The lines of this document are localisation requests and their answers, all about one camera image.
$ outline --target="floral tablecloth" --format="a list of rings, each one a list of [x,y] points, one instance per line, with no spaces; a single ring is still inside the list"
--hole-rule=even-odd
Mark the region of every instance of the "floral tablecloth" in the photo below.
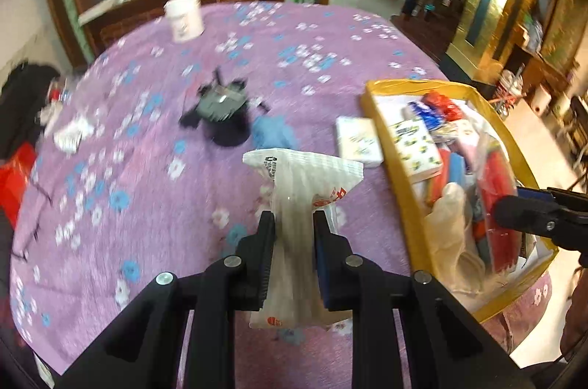
[[[226,81],[247,79],[252,101],[284,117],[300,150],[332,155],[334,120],[362,114],[366,80],[444,78],[389,22],[353,9],[253,2],[202,15],[204,33],[187,43],[173,43],[157,19],[114,44],[55,125],[84,115],[93,135],[71,157],[52,138],[40,147],[15,234],[23,257],[12,260],[11,308],[22,337],[58,372],[158,273],[203,271],[269,208],[270,189],[241,161],[251,139],[220,148],[201,128],[178,125],[216,66]],[[408,273],[383,166],[366,169],[337,211],[356,253]],[[236,319],[239,388],[350,387],[349,321],[269,330]]]

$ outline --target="plastic bag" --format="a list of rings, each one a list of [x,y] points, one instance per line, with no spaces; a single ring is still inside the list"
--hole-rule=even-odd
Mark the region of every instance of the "plastic bag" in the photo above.
[[[420,117],[424,121],[429,132],[441,127],[445,123],[445,119],[436,109],[431,108],[420,101],[410,102],[404,107],[402,109],[402,117],[406,120]]]
[[[436,90],[431,90],[426,93],[421,99],[422,102],[427,104],[429,107],[436,109],[441,113],[445,120],[453,122],[454,120],[463,119],[463,112],[459,108],[458,104],[455,104],[449,97],[442,95]]]
[[[35,149],[30,143],[25,142],[11,159],[0,167],[0,207],[4,209],[14,229],[17,227],[22,196],[35,160]]]
[[[503,196],[517,194],[516,180],[501,143],[488,133],[480,136],[474,168],[486,236],[485,242],[482,238],[477,243],[482,247],[487,244],[493,273],[512,272],[517,266],[523,234],[499,226],[492,216],[492,208]]]
[[[363,164],[277,148],[247,152],[243,163],[273,180],[271,209],[276,219],[268,297],[259,312],[251,313],[249,325],[323,326],[351,317],[348,311],[331,313],[323,306],[314,268],[312,213],[327,210],[360,183]],[[334,213],[328,210],[327,215]]]

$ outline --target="snack package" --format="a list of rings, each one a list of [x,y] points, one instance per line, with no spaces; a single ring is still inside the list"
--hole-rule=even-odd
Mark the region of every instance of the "snack package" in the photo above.
[[[512,272],[516,269],[523,234],[498,226],[492,216],[492,208],[503,196],[517,195],[516,181],[500,142],[488,133],[480,136],[475,174],[492,272]]]
[[[328,210],[360,183],[363,164],[277,148],[247,152],[243,163],[273,181],[271,209],[276,219],[268,297],[259,312],[251,313],[249,325],[325,326],[351,317],[350,311],[332,313],[323,306],[314,269],[312,213]]]
[[[429,187],[427,192],[427,204],[432,207],[433,204],[441,198],[443,188],[448,183],[449,177],[449,156],[451,152],[446,148],[439,149],[439,155],[441,156],[441,173],[430,178],[428,181]]]
[[[458,138],[458,128],[453,122],[447,122],[435,130],[431,130],[431,137],[435,143],[446,143],[450,145]]]
[[[445,117],[445,120],[448,122],[464,118],[459,105],[455,104],[449,97],[442,95],[436,90],[431,90],[426,93],[421,101],[429,107],[437,110],[437,112]]]
[[[402,160],[410,183],[417,183],[441,173],[439,149],[422,119],[403,120],[390,125],[388,131]]]
[[[402,117],[407,120],[421,118],[427,127],[427,130],[435,130],[445,123],[445,119],[435,109],[432,109],[423,102],[410,102],[402,109]]]
[[[372,119],[337,117],[335,126],[339,157],[361,162],[366,168],[378,167],[384,161]]]

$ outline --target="white plastic bag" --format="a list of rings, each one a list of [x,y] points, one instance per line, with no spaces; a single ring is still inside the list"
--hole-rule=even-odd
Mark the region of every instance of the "white plastic bag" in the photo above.
[[[313,261],[312,213],[334,213],[324,207],[363,180],[363,164],[279,148],[247,152],[243,163],[273,180],[271,209],[276,218],[268,297],[261,311],[251,313],[249,325],[324,326],[351,317],[348,311],[330,313],[323,306]]]

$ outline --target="red bag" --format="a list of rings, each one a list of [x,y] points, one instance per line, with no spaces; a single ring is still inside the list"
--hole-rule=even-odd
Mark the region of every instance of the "red bag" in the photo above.
[[[421,99],[429,107],[437,109],[448,122],[463,119],[463,112],[459,105],[455,104],[449,97],[440,94],[436,90],[426,93]]]
[[[31,170],[36,160],[33,146],[25,142],[12,158],[0,167],[0,207],[13,228],[17,227],[18,211]]]

